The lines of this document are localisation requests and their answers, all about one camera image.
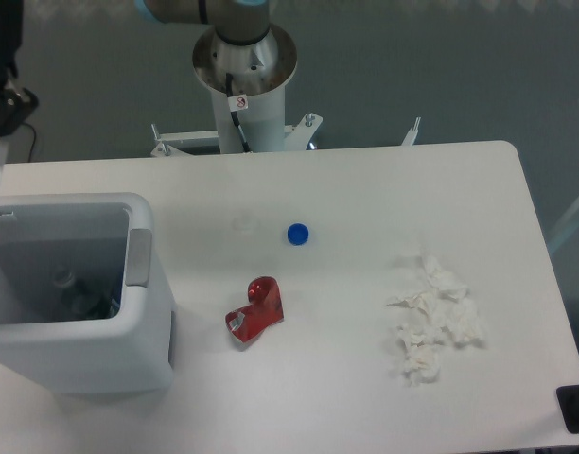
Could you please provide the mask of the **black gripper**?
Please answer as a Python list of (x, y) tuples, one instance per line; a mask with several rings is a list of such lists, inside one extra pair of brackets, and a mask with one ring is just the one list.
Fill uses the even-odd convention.
[(0, 138), (13, 134), (39, 106), (38, 98), (14, 79), (23, 18), (23, 1), (0, 1)]

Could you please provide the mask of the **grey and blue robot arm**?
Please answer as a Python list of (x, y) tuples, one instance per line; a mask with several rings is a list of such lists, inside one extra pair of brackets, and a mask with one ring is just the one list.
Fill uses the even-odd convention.
[[(267, 35), (267, 1), (136, 1), (145, 17), (172, 24), (211, 25), (233, 45), (251, 45)], [(14, 133), (38, 106), (29, 90), (15, 88), (16, 52), (22, 45), (24, 3), (0, 1), (0, 138)]]

